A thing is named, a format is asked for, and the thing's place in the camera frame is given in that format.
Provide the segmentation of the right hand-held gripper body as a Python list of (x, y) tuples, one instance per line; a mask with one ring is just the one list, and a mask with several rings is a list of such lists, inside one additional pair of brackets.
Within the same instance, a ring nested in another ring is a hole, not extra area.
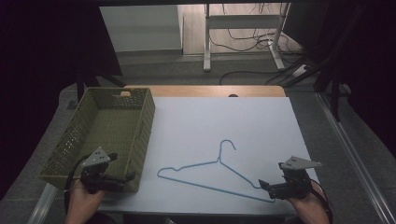
[(278, 165), (283, 172), (285, 182), (267, 185), (266, 190), (271, 199), (286, 200), (288, 198), (303, 199), (310, 193), (313, 187), (306, 170), (320, 167), (321, 163), (291, 156)]

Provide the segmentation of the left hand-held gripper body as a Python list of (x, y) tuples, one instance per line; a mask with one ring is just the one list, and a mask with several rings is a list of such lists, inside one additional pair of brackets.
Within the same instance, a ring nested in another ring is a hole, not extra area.
[(83, 163), (80, 174), (80, 181), (90, 194), (99, 190), (122, 191), (126, 183), (125, 178), (108, 175), (106, 169), (108, 165), (115, 161), (117, 153), (107, 154), (98, 147)]

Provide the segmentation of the olive green plastic basket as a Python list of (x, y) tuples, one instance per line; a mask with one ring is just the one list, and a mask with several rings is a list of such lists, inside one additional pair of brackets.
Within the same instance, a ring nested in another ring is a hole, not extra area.
[(148, 150), (155, 104), (150, 89), (88, 88), (39, 176), (62, 189), (82, 156), (102, 148), (116, 153), (108, 175), (135, 179), (123, 187), (137, 192)]

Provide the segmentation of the blue wire clothes hanger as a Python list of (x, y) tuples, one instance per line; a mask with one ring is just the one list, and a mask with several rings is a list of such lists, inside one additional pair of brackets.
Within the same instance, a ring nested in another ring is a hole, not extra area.
[(188, 142), (166, 149), (156, 176), (189, 188), (273, 203), (259, 185), (261, 177), (272, 175), (272, 163), (265, 150), (230, 139)]

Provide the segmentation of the person's right hand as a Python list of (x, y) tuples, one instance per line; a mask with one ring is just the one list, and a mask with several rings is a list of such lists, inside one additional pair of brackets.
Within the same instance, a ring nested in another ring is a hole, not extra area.
[(283, 224), (330, 224), (325, 206), (313, 193), (303, 199), (289, 198), (297, 216), (287, 218)]

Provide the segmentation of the person's left hand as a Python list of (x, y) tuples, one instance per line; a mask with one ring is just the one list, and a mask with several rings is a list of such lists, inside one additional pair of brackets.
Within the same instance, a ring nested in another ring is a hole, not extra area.
[(87, 224), (105, 195), (102, 190), (90, 194), (78, 180), (71, 189), (65, 224)]

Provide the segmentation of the white table mat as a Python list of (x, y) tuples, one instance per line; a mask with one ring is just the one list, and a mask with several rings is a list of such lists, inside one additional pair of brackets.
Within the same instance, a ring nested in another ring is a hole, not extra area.
[(308, 158), (302, 133), (287, 97), (157, 97), (148, 152), (137, 193), (110, 193), (103, 211), (137, 214), (270, 216), (293, 214), (291, 205), (261, 203), (212, 190), (189, 188), (156, 176), (166, 149), (188, 142), (230, 139), (265, 150), (272, 175), (283, 182), (278, 164), (291, 156)]

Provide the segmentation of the white power strip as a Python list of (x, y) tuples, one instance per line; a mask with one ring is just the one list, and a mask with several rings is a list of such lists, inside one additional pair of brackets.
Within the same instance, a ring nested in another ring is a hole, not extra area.
[(302, 64), (299, 68), (297, 68), (294, 72), (293, 72), (293, 76), (294, 77), (298, 77), (301, 74), (303, 74), (304, 72), (306, 72), (309, 69), (309, 67), (306, 64)]

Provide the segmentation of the black curtain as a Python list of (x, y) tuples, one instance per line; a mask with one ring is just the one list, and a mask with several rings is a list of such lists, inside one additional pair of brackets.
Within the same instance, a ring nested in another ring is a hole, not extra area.
[(0, 200), (47, 130), (60, 92), (119, 73), (95, 0), (0, 0)]

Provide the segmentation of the black metal stand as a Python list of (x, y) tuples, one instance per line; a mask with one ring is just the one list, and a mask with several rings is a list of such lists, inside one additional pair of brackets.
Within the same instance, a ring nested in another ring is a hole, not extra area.
[(339, 121), (339, 96), (340, 96), (340, 62), (342, 59), (342, 51), (347, 45), (348, 39), (351, 37), (353, 30), (358, 24), (361, 15), (367, 7), (365, 0), (352, 0), (354, 8), (341, 30), (341, 34), (336, 40), (334, 48), (330, 51), (329, 56), (318, 65), (312, 67), (300, 76), (282, 84), (283, 88), (290, 88), (295, 84), (305, 80), (308, 77), (318, 74), (318, 78), (313, 85), (313, 89), (317, 93), (323, 93), (331, 86), (330, 112), (332, 117)]

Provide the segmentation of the metal floor rail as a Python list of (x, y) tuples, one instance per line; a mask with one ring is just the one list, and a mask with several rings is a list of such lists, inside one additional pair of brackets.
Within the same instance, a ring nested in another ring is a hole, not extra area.
[(316, 96), (382, 224), (396, 224), (396, 216), (390, 211), (386, 198), (363, 164), (342, 123), (332, 114), (326, 94), (317, 93)]

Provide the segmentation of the white metal desk frame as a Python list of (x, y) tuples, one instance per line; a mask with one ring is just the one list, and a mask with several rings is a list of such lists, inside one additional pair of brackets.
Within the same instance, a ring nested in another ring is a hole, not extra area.
[(210, 31), (218, 29), (275, 29), (275, 36), (268, 41), (269, 50), (272, 54), (276, 67), (279, 71), (286, 67), (278, 50), (278, 40), (285, 23), (290, 4), (286, 3), (280, 7), (278, 15), (210, 15), (210, 5), (205, 4), (205, 49), (204, 49), (204, 71), (211, 69)]

